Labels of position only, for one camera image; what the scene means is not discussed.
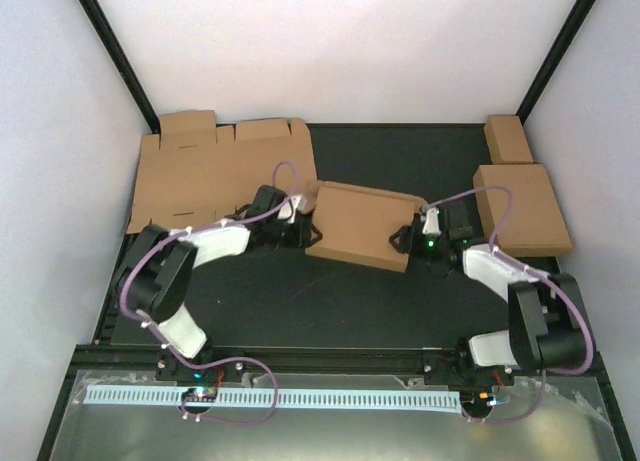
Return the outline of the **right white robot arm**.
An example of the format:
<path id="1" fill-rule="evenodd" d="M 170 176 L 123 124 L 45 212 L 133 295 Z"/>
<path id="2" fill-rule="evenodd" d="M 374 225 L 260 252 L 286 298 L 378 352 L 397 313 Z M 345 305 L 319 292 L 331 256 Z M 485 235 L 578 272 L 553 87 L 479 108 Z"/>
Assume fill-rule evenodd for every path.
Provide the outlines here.
<path id="1" fill-rule="evenodd" d="M 422 208 L 389 244 L 400 254 L 456 270 L 506 302 L 508 327 L 463 342 L 454 360 L 457 377 L 476 384 L 491 368 L 581 374 L 592 364 L 595 346 L 575 278 L 526 265 L 474 238 L 463 206 Z"/>

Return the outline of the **large folded cardboard box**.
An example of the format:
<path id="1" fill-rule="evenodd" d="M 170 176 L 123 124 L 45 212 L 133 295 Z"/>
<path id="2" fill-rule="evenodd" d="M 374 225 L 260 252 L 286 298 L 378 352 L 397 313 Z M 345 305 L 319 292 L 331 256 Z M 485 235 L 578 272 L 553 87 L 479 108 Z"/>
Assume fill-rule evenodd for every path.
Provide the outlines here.
<path id="1" fill-rule="evenodd" d="M 551 180 L 542 164 L 482 165 L 473 186 L 486 236 L 509 216 L 495 243 L 513 257 L 562 256 L 573 249 Z"/>

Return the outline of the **small folded cardboard box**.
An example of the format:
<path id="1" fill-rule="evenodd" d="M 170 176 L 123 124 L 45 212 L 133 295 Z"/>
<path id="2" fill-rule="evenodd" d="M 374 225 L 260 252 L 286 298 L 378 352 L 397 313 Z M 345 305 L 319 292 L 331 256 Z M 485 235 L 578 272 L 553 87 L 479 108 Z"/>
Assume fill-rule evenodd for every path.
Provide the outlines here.
<path id="1" fill-rule="evenodd" d="M 516 115 L 490 115 L 484 133 L 491 161 L 498 165 L 534 162 L 520 118 Z"/>

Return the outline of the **flat cardboard blank stack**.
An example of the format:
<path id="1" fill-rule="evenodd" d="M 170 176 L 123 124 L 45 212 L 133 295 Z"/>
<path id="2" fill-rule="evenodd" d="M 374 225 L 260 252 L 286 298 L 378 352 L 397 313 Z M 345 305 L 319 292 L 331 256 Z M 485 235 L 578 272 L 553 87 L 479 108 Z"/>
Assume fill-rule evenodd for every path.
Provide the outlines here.
<path id="1" fill-rule="evenodd" d="M 250 203 L 262 185 L 306 194 L 317 178 L 307 124 L 270 118 L 220 126 L 212 110 L 160 118 L 142 137 L 127 231 L 210 225 Z"/>

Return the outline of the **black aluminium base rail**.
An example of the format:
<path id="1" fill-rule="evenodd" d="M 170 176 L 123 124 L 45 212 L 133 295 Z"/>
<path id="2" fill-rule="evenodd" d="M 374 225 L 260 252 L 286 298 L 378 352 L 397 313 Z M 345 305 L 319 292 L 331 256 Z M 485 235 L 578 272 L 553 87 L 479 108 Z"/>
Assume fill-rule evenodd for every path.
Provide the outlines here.
<path id="1" fill-rule="evenodd" d="M 210 348 L 197 359 L 182 363 L 169 351 L 153 346 L 81 345 L 75 348 L 71 368 L 149 371 L 157 380 L 179 385 L 211 384 L 219 378 L 238 382 L 244 374 L 263 374 L 265 369 L 250 359 L 262 362 L 276 374 L 397 375 L 419 377 L 428 385 L 449 387 L 491 386 L 499 382 L 511 385 L 515 375 L 526 373 L 506 364 L 478 367 L 460 348 Z"/>

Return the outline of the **left black frame post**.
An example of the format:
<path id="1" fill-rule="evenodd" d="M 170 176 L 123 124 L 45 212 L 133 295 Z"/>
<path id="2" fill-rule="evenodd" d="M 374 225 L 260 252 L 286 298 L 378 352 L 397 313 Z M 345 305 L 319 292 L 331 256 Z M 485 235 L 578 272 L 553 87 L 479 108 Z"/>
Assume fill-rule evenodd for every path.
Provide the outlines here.
<path id="1" fill-rule="evenodd" d="M 77 0 L 152 134 L 161 132 L 159 117 L 99 0 Z"/>

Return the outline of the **black frame post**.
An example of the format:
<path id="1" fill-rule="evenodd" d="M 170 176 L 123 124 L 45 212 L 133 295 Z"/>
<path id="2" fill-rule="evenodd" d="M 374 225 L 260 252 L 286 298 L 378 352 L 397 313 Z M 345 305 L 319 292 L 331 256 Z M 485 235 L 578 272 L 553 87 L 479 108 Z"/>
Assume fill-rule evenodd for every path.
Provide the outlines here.
<path id="1" fill-rule="evenodd" d="M 567 54 L 597 0 L 575 0 L 549 51 L 526 91 L 516 116 L 525 124 Z"/>
<path id="2" fill-rule="evenodd" d="M 77 0 L 152 134 L 161 132 L 159 117 L 99 0 Z"/>

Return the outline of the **right black frame post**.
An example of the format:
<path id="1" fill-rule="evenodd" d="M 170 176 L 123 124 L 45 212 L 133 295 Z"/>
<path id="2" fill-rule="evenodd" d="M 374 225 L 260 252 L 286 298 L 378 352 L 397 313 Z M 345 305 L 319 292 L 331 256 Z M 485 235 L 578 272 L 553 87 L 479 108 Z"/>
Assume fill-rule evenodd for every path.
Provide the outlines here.
<path id="1" fill-rule="evenodd" d="M 575 0 L 549 51 L 526 91 L 516 116 L 525 124 L 567 54 L 597 0 Z"/>

